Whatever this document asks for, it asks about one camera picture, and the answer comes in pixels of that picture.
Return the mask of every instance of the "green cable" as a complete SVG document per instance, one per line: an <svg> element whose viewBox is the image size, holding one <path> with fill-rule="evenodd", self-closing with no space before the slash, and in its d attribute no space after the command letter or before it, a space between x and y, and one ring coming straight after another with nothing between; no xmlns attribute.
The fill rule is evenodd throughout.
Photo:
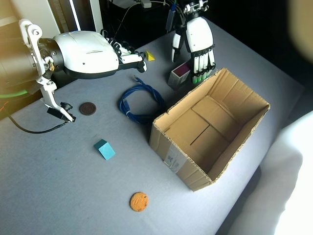
<svg viewBox="0 0 313 235"><path fill-rule="evenodd" d="M6 98L12 98L12 97L17 97L23 94L26 94L27 91L26 90L22 90L16 93L11 93L11 94L0 94L0 99L6 99Z"/></svg>

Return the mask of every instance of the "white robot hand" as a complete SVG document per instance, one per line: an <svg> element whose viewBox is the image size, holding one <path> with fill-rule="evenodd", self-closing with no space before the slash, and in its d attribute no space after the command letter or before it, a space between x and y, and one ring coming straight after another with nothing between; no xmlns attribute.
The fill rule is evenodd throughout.
<svg viewBox="0 0 313 235"><path fill-rule="evenodd" d="M203 9L202 6L203 4L199 3L197 10ZM179 50L185 41L187 50L191 53L193 60L192 80L196 84L204 80L215 68L212 50L214 47L213 36L207 21L203 17L194 14L195 8L185 7L184 11L191 12L192 17L187 17L187 23L176 29L173 37L172 61L176 61L179 57Z"/></svg>

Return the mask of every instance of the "orange cookie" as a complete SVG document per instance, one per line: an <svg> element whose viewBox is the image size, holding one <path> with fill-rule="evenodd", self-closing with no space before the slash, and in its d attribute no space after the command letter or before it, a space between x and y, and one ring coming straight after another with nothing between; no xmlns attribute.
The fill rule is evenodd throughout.
<svg viewBox="0 0 313 235"><path fill-rule="evenodd" d="M148 203L149 203L148 196L143 192L137 192L131 198L131 208L135 212L141 212L144 209L146 209Z"/></svg>

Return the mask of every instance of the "blue wire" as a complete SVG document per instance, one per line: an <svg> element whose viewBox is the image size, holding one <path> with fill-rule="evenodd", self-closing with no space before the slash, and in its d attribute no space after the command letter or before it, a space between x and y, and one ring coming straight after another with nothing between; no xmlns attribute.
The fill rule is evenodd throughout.
<svg viewBox="0 0 313 235"><path fill-rule="evenodd" d="M156 116L154 115L146 115L146 114L132 114L130 112L130 107L128 105L127 102L127 97L135 92L135 91L148 91L152 97L154 98L154 100L159 104L160 108L164 108L164 99L162 98L162 96L160 95L160 93L153 89L152 86L145 84L140 78L135 76L135 81L139 82L140 84L128 89L127 91L124 92L124 94L122 95L120 101L119 101L119 105L118 108L119 110L125 114L130 120L138 123L138 124L147 124L151 121L153 121L154 118L156 118Z"/></svg>

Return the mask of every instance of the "robotic arm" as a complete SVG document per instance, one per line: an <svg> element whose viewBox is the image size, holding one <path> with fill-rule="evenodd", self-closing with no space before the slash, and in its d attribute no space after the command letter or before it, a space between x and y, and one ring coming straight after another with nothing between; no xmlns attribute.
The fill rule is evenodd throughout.
<svg viewBox="0 0 313 235"><path fill-rule="evenodd" d="M204 80L215 68L212 48L213 36L207 21L201 13L208 10L208 0L181 0L186 22L182 22L173 37L172 61L176 61L183 42L193 60L193 83Z"/></svg>
<svg viewBox="0 0 313 235"><path fill-rule="evenodd" d="M48 107L48 113L64 121L74 122L76 117L68 113L71 105L54 99L56 84L51 80L55 71L80 79L95 79L112 75L118 70L136 68L139 72L147 70L143 53L135 52L128 45L122 45L114 39L103 37L91 31L63 33L53 39L42 39L38 25L22 19L19 26L24 44L37 68L36 82L43 94L42 101Z"/></svg>

